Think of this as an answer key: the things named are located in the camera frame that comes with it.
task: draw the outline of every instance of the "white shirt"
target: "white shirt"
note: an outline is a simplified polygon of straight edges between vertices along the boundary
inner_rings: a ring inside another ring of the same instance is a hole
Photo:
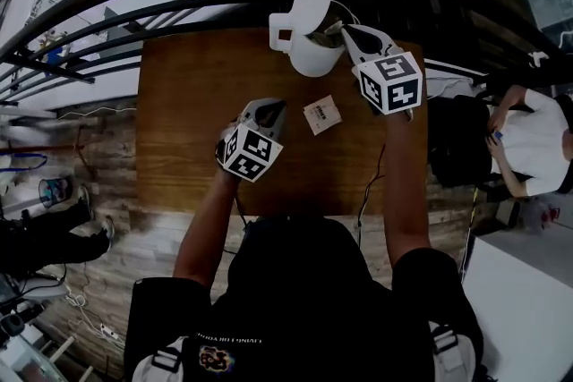
[[[533,113],[509,110],[501,142],[513,172],[530,175],[525,182],[527,196],[559,189],[569,170],[563,156],[563,133],[569,128],[561,107],[555,100],[530,89],[526,105]],[[499,174],[495,159],[492,173]]]

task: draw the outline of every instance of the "person's right hand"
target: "person's right hand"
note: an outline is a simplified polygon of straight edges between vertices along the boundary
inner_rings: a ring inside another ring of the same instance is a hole
[[[508,116],[508,111],[505,108],[497,107],[495,112],[492,113],[490,119],[487,122],[487,129],[489,132],[501,132],[505,120]]]

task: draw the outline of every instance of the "blue strap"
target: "blue strap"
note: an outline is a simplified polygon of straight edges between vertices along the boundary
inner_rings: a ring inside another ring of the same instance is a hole
[[[0,172],[33,171],[36,169],[40,169],[40,167],[42,167],[47,162],[47,156],[42,155],[41,153],[0,153],[0,157],[5,157],[7,155],[10,155],[13,157],[41,157],[44,160],[39,165],[37,165],[36,167],[6,167],[6,168],[0,167]]]

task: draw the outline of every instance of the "gray wood plank floor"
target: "gray wood plank floor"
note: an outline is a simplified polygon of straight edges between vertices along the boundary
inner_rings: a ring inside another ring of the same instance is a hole
[[[119,106],[133,106],[127,101]],[[52,142],[72,140],[81,123],[82,140],[88,141],[85,156],[95,169],[96,180],[91,180],[80,160],[72,153],[50,157],[47,166],[35,173],[22,175],[16,189],[21,196],[37,196],[38,179],[72,175],[77,183],[85,183],[91,191],[96,221],[83,225],[77,233],[98,231],[98,221],[111,216],[117,228],[112,250],[100,259],[85,265],[67,267],[67,284],[73,294],[84,293],[88,304],[86,313],[96,327],[104,322],[125,336],[133,283],[149,276],[170,276],[179,244],[192,220],[192,215],[163,212],[139,206],[136,193],[135,171],[135,114],[124,112],[87,117],[78,121],[43,122],[39,127],[48,132]],[[466,244],[473,189],[468,187],[444,190],[428,174],[430,234],[433,245],[460,261]],[[59,204],[53,210],[63,209]],[[43,211],[32,209],[32,213]],[[354,237],[355,216],[338,216],[338,221]],[[238,250],[243,238],[243,225],[238,216],[232,216],[227,235],[227,249]],[[362,252],[372,277],[390,286],[391,269],[381,216],[366,216],[363,221]],[[215,301],[227,288],[227,271],[233,255],[224,253],[219,266],[211,299]],[[63,272],[62,267],[47,268],[49,272]],[[77,338],[71,347],[74,356],[119,379],[123,375],[122,352],[108,342],[98,339],[81,323],[81,311],[64,299],[54,301],[38,319],[38,325],[57,342],[69,335]]]

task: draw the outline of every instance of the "black t-shirt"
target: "black t-shirt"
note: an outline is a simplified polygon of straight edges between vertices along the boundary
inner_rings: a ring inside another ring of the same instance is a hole
[[[390,291],[340,223],[262,220],[247,227],[213,305],[193,280],[136,282],[126,380],[180,336],[185,380],[433,380],[429,320],[467,335],[480,361],[482,334],[448,255],[408,252]]]

